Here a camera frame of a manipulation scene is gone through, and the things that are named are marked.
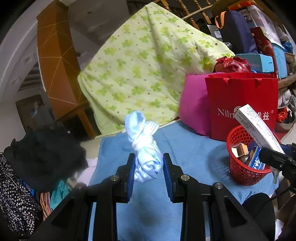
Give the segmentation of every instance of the yellow-green blanket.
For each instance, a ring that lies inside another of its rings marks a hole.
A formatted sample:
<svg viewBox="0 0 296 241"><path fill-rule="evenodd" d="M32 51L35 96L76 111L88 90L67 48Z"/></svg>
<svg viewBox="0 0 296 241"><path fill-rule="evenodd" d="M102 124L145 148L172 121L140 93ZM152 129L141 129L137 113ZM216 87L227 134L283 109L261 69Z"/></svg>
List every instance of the yellow-green blanket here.
<svg viewBox="0 0 296 241"><path fill-rule="evenodd" d="M222 56L234 53L152 2L107 40L78 81L108 135L123 130L134 110L160 125L173 120L185 74L211 73Z"/></svg>

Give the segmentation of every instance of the black mechanical device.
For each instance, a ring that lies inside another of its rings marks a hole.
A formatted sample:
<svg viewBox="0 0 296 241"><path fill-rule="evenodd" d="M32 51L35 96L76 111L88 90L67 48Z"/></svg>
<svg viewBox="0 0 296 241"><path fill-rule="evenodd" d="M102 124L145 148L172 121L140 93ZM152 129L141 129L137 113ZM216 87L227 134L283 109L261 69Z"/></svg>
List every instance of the black mechanical device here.
<svg viewBox="0 0 296 241"><path fill-rule="evenodd" d="M296 144L287 146L290 156L263 148L260 161L273 166L294 185ZM204 206L207 205L210 235L213 241L268 241L256 221L222 183L206 185L173 165L168 153L163 156L163 172L168 196L173 203L183 203L180 241L205 240ZM118 241L116 203L128 203L133 190L135 155L115 175L101 183L77 186L33 233L31 241L85 241L92 203L97 202L93 241Z"/></svg>

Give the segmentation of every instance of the orange-red plastic bag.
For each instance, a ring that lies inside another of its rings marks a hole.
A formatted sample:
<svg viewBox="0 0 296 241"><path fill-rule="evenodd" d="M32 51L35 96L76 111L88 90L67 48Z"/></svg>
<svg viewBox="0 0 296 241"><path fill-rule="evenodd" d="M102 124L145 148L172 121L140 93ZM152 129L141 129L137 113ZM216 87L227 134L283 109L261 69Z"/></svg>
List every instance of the orange-red plastic bag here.
<svg viewBox="0 0 296 241"><path fill-rule="evenodd" d="M224 73L251 73L251 66L249 62L241 57L222 57L217 59L214 72Z"/></svg>

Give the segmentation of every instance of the wooden shelf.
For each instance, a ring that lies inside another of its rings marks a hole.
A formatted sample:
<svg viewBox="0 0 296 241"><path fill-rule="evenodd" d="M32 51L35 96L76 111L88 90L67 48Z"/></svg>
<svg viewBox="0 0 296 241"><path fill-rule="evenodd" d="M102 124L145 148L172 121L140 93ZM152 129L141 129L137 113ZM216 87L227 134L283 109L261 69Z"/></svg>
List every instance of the wooden shelf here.
<svg viewBox="0 0 296 241"><path fill-rule="evenodd" d="M279 80L279 89L285 88L296 81L296 74L289 75L287 78Z"/></svg>

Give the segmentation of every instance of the orange striped cloth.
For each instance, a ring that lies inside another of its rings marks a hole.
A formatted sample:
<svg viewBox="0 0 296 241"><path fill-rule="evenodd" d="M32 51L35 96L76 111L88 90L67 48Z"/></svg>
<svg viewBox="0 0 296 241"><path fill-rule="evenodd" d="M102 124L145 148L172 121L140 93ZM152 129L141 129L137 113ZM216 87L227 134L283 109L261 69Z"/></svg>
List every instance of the orange striped cloth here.
<svg viewBox="0 0 296 241"><path fill-rule="evenodd" d="M43 221L52 213L49 192L40 193L40 205L43 211Z"/></svg>

